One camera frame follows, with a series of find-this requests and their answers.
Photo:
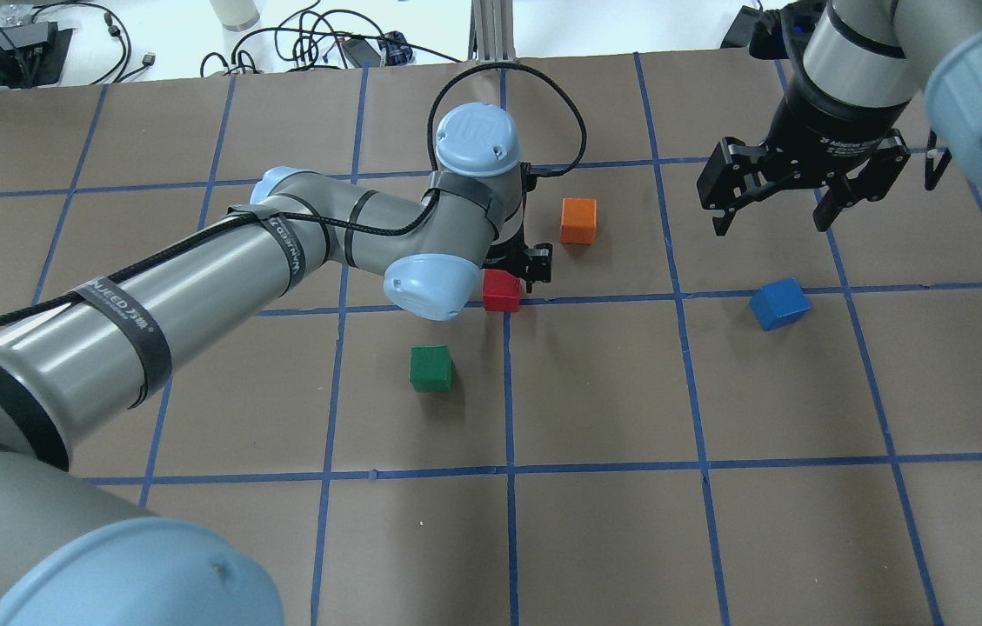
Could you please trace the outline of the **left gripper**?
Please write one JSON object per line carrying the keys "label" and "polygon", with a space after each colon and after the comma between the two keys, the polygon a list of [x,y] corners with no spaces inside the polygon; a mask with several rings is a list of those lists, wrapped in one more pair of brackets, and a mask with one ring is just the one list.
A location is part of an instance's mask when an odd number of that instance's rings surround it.
{"label": "left gripper", "polygon": [[485,268],[510,272],[524,282],[525,292],[531,294],[538,283],[551,282],[553,245],[541,243],[530,247],[526,244],[526,204],[527,197],[522,196],[518,208],[506,219],[499,237],[491,243],[485,257]]}

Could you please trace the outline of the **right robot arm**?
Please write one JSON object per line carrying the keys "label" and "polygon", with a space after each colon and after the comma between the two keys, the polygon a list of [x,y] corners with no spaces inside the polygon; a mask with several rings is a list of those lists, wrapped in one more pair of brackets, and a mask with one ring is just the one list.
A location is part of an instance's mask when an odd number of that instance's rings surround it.
{"label": "right robot arm", "polygon": [[982,187],[982,1],[796,1],[761,12],[753,58],[786,60],[792,80],[765,139],[725,137],[698,176],[718,236],[738,211],[782,190],[824,191],[814,226],[891,191],[911,155],[896,122],[922,96],[933,189],[951,162]]}

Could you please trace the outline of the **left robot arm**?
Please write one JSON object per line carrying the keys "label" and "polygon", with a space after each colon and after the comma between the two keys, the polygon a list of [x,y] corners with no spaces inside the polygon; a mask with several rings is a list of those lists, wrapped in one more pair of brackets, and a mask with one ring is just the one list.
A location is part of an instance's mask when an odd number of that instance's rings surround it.
{"label": "left robot arm", "polygon": [[415,316],[458,316],[480,270],[518,240],[521,140],[502,107],[464,103],[430,144],[418,202],[271,168],[250,203],[163,261],[0,324],[0,625],[284,623],[259,563],[71,476],[70,452],[328,263],[380,275]]}

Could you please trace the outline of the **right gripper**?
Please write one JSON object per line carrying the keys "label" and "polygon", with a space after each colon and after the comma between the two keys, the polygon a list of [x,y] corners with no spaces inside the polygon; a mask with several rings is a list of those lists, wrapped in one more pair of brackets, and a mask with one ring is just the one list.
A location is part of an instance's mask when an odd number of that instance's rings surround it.
{"label": "right gripper", "polygon": [[822,190],[812,212],[820,233],[857,203],[881,201],[911,157],[895,126],[904,109],[874,110],[786,89],[760,143],[722,137],[698,175],[698,201],[711,214],[714,234],[725,236],[739,210],[785,190]]}

